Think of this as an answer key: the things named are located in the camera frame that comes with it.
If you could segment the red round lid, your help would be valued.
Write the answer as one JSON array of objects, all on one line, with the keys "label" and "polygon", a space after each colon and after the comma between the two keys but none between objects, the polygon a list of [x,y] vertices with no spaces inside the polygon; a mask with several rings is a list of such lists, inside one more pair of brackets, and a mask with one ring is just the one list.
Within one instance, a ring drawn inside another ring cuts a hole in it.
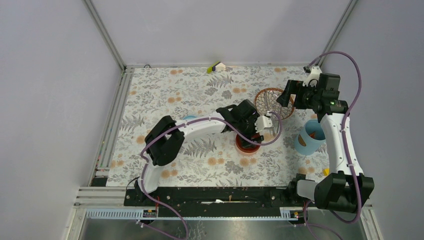
[{"label": "red round lid", "polygon": [[252,156],[258,152],[260,149],[259,145],[254,145],[253,147],[242,147],[242,138],[237,135],[235,137],[235,149],[243,156]]}]

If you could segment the clear plastic tongs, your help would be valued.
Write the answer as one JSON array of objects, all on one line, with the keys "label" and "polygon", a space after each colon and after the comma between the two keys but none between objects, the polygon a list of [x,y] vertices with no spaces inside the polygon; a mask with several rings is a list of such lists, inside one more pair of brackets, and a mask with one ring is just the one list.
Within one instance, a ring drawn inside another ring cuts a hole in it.
[{"label": "clear plastic tongs", "polygon": [[280,120],[279,115],[277,113],[271,113],[270,119],[272,121],[272,128],[269,129],[269,132],[273,137],[276,137],[278,132],[280,131]]}]

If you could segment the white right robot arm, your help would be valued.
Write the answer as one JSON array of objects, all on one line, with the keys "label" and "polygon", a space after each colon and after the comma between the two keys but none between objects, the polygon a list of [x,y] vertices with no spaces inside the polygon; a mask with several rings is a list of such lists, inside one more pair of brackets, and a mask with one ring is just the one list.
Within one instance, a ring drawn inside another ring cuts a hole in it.
[{"label": "white right robot arm", "polygon": [[321,182],[297,174],[289,183],[287,201],[293,206],[306,199],[322,210],[359,213],[375,184],[364,175],[356,157],[350,133],[349,106],[339,99],[340,76],[320,73],[315,86],[288,80],[277,102],[286,107],[291,96],[298,110],[313,110],[327,145],[330,173]]}]

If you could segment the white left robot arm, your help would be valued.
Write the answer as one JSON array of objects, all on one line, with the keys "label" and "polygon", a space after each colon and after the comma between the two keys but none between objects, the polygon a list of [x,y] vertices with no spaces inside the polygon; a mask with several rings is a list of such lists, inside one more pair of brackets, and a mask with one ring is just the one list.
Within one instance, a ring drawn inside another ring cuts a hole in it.
[{"label": "white left robot arm", "polygon": [[271,113],[258,113],[254,104],[246,99],[238,105],[217,108],[213,113],[192,119],[174,120],[166,115],[145,138],[140,156],[146,165],[137,180],[136,199],[144,206],[152,204],[164,166],[173,162],[185,142],[209,134],[235,132],[242,149],[261,146],[262,132],[273,127]]}]

